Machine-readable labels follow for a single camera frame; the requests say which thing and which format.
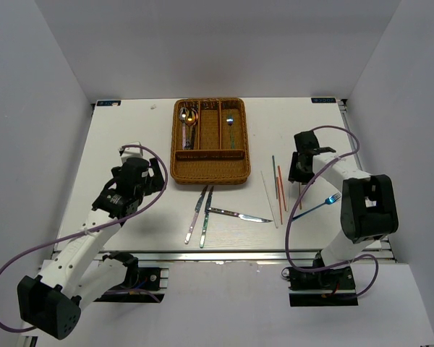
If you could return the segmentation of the copper fork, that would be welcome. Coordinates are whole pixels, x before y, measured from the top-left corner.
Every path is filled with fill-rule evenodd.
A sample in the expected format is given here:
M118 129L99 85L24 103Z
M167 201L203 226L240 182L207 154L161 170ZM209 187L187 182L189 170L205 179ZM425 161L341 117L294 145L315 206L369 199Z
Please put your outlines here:
M298 193L299 193L299 210L302 210L302 198L301 198L302 184L301 183L298 183Z

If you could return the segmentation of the pink handled silver spoon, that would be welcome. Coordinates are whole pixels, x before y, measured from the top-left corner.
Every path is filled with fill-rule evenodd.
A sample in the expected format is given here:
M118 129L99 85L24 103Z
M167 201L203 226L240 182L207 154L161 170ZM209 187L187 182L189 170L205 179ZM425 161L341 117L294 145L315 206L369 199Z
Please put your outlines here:
M182 149L187 148L187 120L189 116L189 110L185 107L181 107L179 110L179 120L182 123Z

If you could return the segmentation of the gold rainbow spoon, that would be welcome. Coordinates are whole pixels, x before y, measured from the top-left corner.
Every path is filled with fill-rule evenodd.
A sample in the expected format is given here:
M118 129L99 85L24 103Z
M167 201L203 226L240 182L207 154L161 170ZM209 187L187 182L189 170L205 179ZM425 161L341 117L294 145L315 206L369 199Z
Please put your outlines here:
M195 108L191 108L186 118L186 125L189 128L185 148L193 150L195 144L196 125L199 118L199 113Z

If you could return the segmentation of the green rainbow fork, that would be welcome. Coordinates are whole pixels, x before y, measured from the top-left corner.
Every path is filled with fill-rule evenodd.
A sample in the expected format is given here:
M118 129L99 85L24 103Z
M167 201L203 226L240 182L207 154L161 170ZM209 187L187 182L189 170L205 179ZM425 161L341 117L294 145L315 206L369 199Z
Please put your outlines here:
M233 133L233 125L234 125L234 117L232 113L228 113L226 117L226 123L229 130L229 137L230 137L230 143L231 143L231 149L235 149L235 140L234 140L234 133Z

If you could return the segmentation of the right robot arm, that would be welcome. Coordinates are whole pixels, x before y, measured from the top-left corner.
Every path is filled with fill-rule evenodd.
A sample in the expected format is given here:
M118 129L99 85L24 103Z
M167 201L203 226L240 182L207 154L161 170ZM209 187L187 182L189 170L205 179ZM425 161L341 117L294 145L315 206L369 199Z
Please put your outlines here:
M322 147L313 129L294 135L296 150L289 181L303 188L289 219L296 217L301 201L318 179L325 179L341 193L340 231L319 251L311 270L313 282L321 288L329 288L338 280L336 267L361 259L360 253L368 245L395 233L399 227L391 178L372 175L349 163L346 159L359 150L357 137L350 137L355 141L355 149L339 154L332 147Z

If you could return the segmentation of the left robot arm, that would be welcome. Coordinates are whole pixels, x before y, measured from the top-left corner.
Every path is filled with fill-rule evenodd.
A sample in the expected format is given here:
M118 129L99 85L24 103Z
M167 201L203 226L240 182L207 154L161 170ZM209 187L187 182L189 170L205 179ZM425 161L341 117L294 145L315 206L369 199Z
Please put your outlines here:
M127 252L112 252L96 270L88 268L143 198L163 189L160 163L129 156L111 174L82 225L82 235L69 241L39 274L25 276L17 286L21 318L58 340L73 331L87 305L113 287L134 288L140 278L138 260Z

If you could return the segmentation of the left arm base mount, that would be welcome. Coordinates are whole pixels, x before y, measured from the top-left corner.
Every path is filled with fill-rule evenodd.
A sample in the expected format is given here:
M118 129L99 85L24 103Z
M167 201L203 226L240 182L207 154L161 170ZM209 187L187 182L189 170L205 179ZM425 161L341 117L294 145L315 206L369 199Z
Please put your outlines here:
M168 287L169 269L161 265L145 265L133 254L112 252L101 262L114 260L126 268L124 280L107 290L95 302L161 303Z

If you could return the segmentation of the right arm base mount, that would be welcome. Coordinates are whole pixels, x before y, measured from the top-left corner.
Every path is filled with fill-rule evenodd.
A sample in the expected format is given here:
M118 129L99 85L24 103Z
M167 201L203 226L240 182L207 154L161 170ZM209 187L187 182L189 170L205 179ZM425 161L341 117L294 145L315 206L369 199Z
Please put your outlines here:
M289 283L291 307L355 307L356 285L350 267L303 273L285 267L281 277Z

